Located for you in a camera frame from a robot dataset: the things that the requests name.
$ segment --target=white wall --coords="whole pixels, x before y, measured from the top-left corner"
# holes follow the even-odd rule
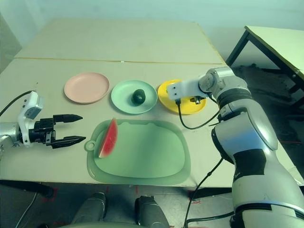
[[[224,59],[245,25],[304,30],[303,0],[2,0],[0,11],[21,45],[57,17],[195,21]],[[253,62],[259,67],[273,67],[248,45],[236,64]]]

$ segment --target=green cutting board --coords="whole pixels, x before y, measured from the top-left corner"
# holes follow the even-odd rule
[[[87,166],[97,181],[117,184],[172,185],[190,174],[190,156],[180,129],[165,121],[117,120],[112,153],[99,158],[111,120],[99,124],[85,144]]]

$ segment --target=plate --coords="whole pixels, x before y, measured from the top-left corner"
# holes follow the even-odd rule
[[[167,93],[167,86],[171,85],[173,83],[180,82],[181,80],[171,80],[166,81],[163,84],[158,87],[157,94],[160,102],[169,110],[179,113],[179,110],[177,108],[177,105],[175,104],[175,101],[170,100]],[[200,104],[195,104],[195,102],[190,101],[190,97],[182,98],[180,103],[180,111],[182,114],[194,114],[198,113],[206,106],[206,99],[203,99],[200,101]]]
[[[142,89],[146,99],[141,105],[134,105],[131,101],[135,90]],[[157,93],[148,83],[139,80],[127,80],[118,83],[112,90],[113,104],[121,111],[128,114],[141,114],[152,109],[157,102]]]
[[[99,101],[109,90],[106,76],[87,72],[70,78],[65,84],[66,96],[77,103],[89,104]]]

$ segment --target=watermelon slice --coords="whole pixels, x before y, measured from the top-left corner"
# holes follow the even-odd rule
[[[108,156],[114,149],[117,141],[118,126],[115,118],[112,119],[105,135],[103,141],[99,148],[100,158]]]

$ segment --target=yellow plate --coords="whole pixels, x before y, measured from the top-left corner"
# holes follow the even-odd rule
[[[180,82],[181,80],[171,80],[166,81],[158,87],[157,94],[161,103],[171,111],[179,113],[175,101],[170,100],[167,94],[167,86],[173,83]],[[180,103],[180,111],[182,114],[194,114],[200,112],[206,106],[206,99],[201,100],[200,104],[195,104],[195,102],[190,101],[190,97],[182,98]]]

